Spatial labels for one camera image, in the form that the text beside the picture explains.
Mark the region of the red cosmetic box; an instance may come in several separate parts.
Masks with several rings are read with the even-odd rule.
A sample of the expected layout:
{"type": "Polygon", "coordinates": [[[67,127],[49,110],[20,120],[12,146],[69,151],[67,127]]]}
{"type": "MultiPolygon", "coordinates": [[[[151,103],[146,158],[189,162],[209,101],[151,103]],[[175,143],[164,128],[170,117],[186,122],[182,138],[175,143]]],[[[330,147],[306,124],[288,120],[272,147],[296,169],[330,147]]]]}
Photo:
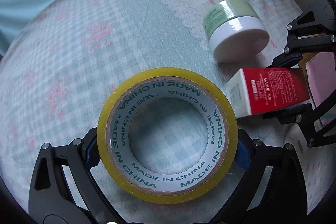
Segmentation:
{"type": "Polygon", "coordinates": [[[281,110],[309,100],[300,68],[242,68],[225,84],[236,118],[281,110]]]}

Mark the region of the green lid white cream jar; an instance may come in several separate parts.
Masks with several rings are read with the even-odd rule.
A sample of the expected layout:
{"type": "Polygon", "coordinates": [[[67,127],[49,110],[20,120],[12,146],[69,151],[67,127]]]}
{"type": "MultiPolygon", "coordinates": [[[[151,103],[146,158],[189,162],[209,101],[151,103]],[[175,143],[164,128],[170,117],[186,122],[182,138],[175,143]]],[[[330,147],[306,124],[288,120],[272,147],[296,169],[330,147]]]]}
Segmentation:
{"type": "Polygon", "coordinates": [[[259,54],[270,35],[253,7],[245,0],[225,0],[203,18],[209,48],[218,63],[237,63],[259,54]]]}

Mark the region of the yellow packing tape roll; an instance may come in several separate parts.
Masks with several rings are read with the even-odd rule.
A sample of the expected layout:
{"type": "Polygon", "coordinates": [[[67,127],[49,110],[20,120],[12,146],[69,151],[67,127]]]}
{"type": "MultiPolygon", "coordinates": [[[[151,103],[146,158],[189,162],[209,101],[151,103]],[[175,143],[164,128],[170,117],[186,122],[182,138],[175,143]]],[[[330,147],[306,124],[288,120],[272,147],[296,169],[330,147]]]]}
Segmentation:
{"type": "Polygon", "coordinates": [[[179,68],[141,72],[107,99],[97,125],[105,169],[144,201],[176,204],[213,189],[229,171],[238,126],[224,93],[179,68]]]}

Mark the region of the open cardboard box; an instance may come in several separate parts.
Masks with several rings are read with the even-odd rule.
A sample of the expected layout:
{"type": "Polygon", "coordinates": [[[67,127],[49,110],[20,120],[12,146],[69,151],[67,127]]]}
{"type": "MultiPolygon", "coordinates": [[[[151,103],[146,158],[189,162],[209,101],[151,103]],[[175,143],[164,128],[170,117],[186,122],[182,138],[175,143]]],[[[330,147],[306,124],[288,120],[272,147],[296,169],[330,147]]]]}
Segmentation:
{"type": "Polygon", "coordinates": [[[316,108],[335,90],[335,57],[332,52],[304,53],[302,56],[298,65],[303,70],[316,108]]]}

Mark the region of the floral checked bed sheet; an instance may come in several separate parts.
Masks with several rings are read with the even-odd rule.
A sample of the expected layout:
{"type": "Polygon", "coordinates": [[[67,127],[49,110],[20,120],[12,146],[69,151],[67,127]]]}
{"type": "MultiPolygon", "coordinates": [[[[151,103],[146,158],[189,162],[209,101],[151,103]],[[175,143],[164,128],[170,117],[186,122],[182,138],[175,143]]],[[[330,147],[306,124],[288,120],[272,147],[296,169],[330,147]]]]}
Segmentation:
{"type": "MultiPolygon", "coordinates": [[[[216,65],[201,21],[219,0],[57,0],[14,40],[1,61],[1,178],[29,214],[34,166],[44,143],[68,145],[96,128],[108,96],[147,69],[177,67],[223,88],[237,65],[216,65]]],[[[285,44],[285,24],[300,12],[294,0],[247,0],[271,34],[257,65],[285,44]]],[[[294,126],[245,118],[243,130],[268,146],[293,145],[305,180],[307,212],[335,179],[335,147],[308,149],[294,126]]],[[[123,190],[101,159],[91,173],[116,211],[116,223],[207,223],[226,203],[245,170],[226,176],[196,200],[159,205],[123,190]]]]}

